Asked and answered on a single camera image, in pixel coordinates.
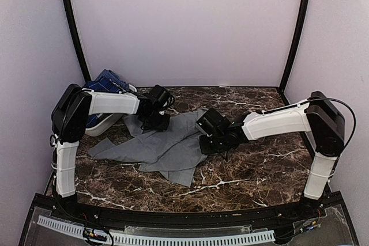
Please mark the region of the white laundry basket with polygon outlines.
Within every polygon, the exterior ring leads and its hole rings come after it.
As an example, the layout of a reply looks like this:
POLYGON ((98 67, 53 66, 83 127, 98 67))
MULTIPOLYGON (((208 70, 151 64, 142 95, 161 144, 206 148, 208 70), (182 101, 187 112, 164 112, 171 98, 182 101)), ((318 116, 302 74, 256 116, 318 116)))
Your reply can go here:
POLYGON ((92 89, 83 89, 92 96, 88 116, 98 115, 97 123, 85 129, 86 135, 97 137, 108 130, 123 114, 132 115, 138 110, 139 99, 134 94, 137 88, 129 85, 129 90, 125 92, 97 92, 92 89))

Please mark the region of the grey long sleeve shirt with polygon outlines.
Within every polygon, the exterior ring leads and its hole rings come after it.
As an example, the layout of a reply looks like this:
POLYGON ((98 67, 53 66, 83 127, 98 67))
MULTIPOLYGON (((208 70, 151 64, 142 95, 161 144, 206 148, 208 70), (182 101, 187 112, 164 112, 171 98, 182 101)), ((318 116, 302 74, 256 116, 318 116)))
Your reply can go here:
POLYGON ((196 127, 204 113, 199 109, 173 116, 165 131, 142 131, 137 116, 126 116, 132 139, 115 145, 106 138, 88 153, 95 160, 139 163, 141 172, 160 172, 170 182, 190 187, 196 166, 207 158, 201 153, 196 127))

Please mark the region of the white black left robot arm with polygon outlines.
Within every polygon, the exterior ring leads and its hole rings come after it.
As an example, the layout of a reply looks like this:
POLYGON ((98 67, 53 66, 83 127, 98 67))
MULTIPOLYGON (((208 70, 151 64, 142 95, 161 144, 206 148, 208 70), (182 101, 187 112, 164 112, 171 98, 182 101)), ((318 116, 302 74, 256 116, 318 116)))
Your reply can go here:
POLYGON ((136 115, 144 131, 164 131, 170 123, 165 110, 174 102, 174 96, 160 85, 143 94, 136 90, 98 92, 69 85, 51 114, 50 146, 54 150, 52 168, 57 195, 67 198, 76 194, 76 155, 85 134, 102 134, 122 115, 136 115))

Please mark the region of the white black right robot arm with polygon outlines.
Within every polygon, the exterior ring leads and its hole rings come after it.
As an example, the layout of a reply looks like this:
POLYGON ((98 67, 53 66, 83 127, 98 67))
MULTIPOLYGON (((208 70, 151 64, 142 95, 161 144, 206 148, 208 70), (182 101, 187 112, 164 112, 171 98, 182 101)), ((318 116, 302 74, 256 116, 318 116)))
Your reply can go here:
POLYGON ((303 191, 304 199, 294 207, 299 219, 307 219, 317 209, 315 200, 333 176, 338 160, 350 143, 345 138, 345 118, 335 103, 346 103, 312 92, 307 99, 267 111, 248 112, 233 121, 215 109, 208 109, 196 122, 202 132, 202 154, 220 154, 240 144, 260 138, 286 134, 311 133, 315 142, 314 158, 303 191))

